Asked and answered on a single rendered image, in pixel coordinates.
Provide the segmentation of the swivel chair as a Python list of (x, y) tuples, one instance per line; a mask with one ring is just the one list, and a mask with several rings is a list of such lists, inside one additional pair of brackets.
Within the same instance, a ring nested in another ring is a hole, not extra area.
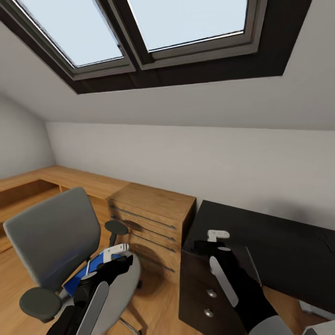
[[(109, 247), (117, 235), (126, 235), (126, 225), (107, 221), (112, 232)], [(74, 305), (71, 295), (62, 286), (75, 270), (95, 257), (99, 248), (101, 226), (84, 188), (70, 189), (4, 221), (3, 227), (13, 248), (38, 287), (26, 291), (20, 298), (22, 311), (43, 323), (58, 320), (68, 305)], [(91, 335), (102, 335), (119, 321), (134, 335), (142, 335), (121, 318), (141, 287), (141, 261), (130, 250), (117, 257), (133, 255), (133, 264), (118, 275), (109, 286), (108, 296)], [(79, 270), (79, 271), (80, 271)], [(78, 272), (79, 272), (78, 271)]]

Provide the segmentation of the notebook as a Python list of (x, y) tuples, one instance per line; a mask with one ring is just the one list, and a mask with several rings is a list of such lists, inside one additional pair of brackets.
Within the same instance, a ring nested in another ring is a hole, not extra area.
[(252, 261), (252, 257), (249, 253), (248, 248), (228, 244), (225, 245), (225, 247), (233, 251), (238, 261), (238, 267), (243, 268), (247, 272), (247, 274), (252, 279), (254, 278), (257, 281), (257, 283), (262, 287), (262, 283), (259, 279), (258, 273), (255, 269), (255, 265)]

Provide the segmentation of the folder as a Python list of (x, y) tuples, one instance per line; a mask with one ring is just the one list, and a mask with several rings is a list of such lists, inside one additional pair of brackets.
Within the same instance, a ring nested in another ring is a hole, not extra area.
[[(98, 256), (96, 256), (92, 261), (89, 262), (88, 265), (86, 265), (82, 270), (80, 270), (75, 276), (73, 276), (68, 282), (63, 285), (64, 289), (71, 295), (72, 298), (74, 297), (75, 290), (80, 284), (80, 279), (88, 275), (92, 271), (97, 270), (96, 267), (98, 266), (98, 264), (103, 263), (103, 253), (104, 250), (101, 251)], [(112, 256), (114, 256), (115, 259), (118, 258), (116, 255)]]

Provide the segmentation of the desktop computer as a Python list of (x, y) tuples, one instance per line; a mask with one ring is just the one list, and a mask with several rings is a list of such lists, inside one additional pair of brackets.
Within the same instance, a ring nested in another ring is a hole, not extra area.
[(302, 335), (335, 335), (335, 320), (307, 326)]

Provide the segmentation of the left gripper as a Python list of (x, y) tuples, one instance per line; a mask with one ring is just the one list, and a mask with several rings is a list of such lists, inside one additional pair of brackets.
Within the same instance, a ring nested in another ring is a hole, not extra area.
[(107, 263), (98, 264), (96, 269), (103, 268), (103, 267), (111, 268), (114, 274), (114, 279), (113, 279), (114, 281), (118, 275), (126, 273), (128, 271), (129, 266), (132, 264), (133, 264), (133, 255), (130, 255), (129, 257), (123, 256), (123, 257), (119, 257)]

